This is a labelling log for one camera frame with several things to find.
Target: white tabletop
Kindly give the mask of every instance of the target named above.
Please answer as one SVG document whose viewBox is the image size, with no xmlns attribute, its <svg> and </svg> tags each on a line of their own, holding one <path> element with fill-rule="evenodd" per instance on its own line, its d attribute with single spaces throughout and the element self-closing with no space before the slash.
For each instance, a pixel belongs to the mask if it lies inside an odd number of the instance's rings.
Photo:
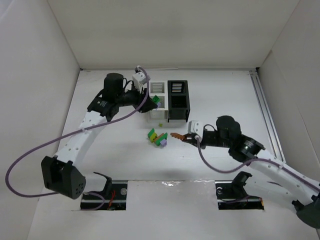
<svg viewBox="0 0 320 240">
<path fill-rule="evenodd" d="M 128 79 L 133 74 L 127 70 L 80 72 L 63 134 L 79 126 L 110 72 L 121 73 Z M 188 80 L 190 120 L 215 125 L 217 117 L 230 115 L 240 123 L 243 134 L 271 150 L 247 71 L 149 70 L 148 74 L 155 81 Z M 123 107 L 114 119 L 132 110 Z M 109 125 L 96 138 L 83 162 L 84 174 L 100 172 L 114 180 L 144 180 L 129 183 L 126 211 L 72 211 L 79 209 L 79 199 L 42 197 L 28 239 L 318 239 L 314 229 L 271 202 L 265 202 L 265 211 L 218 210 L 214 182 L 204 180 L 232 180 L 237 173 L 210 170 L 196 147 L 172 137 L 165 148 L 156 147 L 147 139 L 150 129 L 140 113 Z M 185 134 L 187 125 L 169 124 L 155 131 Z M 203 154 L 220 169 L 239 165 L 226 148 L 207 147 Z M 243 170 L 268 180 L 248 167 Z M 179 180 L 173 188 L 162 183 L 172 180 Z"/>
</svg>

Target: purple block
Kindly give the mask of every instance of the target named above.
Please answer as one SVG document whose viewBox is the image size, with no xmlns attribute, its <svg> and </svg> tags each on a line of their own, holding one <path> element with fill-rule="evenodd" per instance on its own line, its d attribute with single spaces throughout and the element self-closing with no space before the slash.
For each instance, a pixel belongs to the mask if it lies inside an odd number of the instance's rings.
<svg viewBox="0 0 320 240">
<path fill-rule="evenodd" d="M 160 145 L 161 145 L 162 147 L 167 146 L 167 140 L 166 140 L 166 139 L 163 139 L 163 140 L 160 142 Z"/>
</svg>

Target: white table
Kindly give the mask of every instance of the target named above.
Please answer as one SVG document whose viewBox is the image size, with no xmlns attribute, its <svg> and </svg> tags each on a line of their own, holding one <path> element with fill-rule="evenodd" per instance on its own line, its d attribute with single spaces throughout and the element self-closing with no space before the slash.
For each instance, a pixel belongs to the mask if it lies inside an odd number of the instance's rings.
<svg viewBox="0 0 320 240">
<path fill-rule="evenodd" d="M 130 79 L 133 71 L 81 71 L 63 134 L 76 129 L 103 87 L 107 73 Z M 230 115 L 241 130 L 271 150 L 266 125 L 247 71 L 149 70 L 155 81 L 188 80 L 190 120 L 215 125 Z M 133 110 L 123 107 L 115 118 Z M 318 239 L 316 230 L 289 210 L 265 201 L 261 210 L 218 210 L 213 180 L 231 180 L 207 168 L 194 146 L 169 137 L 165 148 L 149 143 L 151 125 L 143 114 L 107 126 L 87 152 L 81 172 L 100 172 L 128 185 L 126 211 L 77 211 L 80 199 L 62 195 L 39 200 L 29 240 L 56 239 Z M 185 134 L 187 125 L 158 127 L 157 133 Z M 206 159 L 220 169 L 239 165 L 228 149 L 207 147 Z M 243 168 L 261 179 L 267 177 Z"/>
</svg>

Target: pile of blocks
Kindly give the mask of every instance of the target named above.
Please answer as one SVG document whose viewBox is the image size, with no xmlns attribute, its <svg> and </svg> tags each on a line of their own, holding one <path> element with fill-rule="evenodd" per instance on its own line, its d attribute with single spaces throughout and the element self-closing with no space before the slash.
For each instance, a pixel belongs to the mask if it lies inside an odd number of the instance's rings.
<svg viewBox="0 0 320 240">
<path fill-rule="evenodd" d="M 168 133 L 162 133 L 159 136 L 155 133 L 155 129 L 152 128 L 148 133 L 148 138 L 152 143 L 157 146 L 165 147 L 167 145 Z"/>
</svg>

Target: red wire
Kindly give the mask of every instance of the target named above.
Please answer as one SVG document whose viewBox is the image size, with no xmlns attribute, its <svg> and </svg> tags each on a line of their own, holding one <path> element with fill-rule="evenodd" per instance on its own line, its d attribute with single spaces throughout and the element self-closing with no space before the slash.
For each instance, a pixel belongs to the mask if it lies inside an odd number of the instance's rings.
<svg viewBox="0 0 320 240">
<path fill-rule="evenodd" d="M 110 207 L 111 207 L 111 205 L 112 205 L 112 202 L 113 202 L 115 196 L 116 196 L 116 190 L 113 190 L 112 193 L 111 193 L 111 199 L 110 199 L 110 201 L 109 201 L 109 206 L 108 206 L 108 208 L 107 208 L 108 210 L 110 209 Z"/>
</svg>

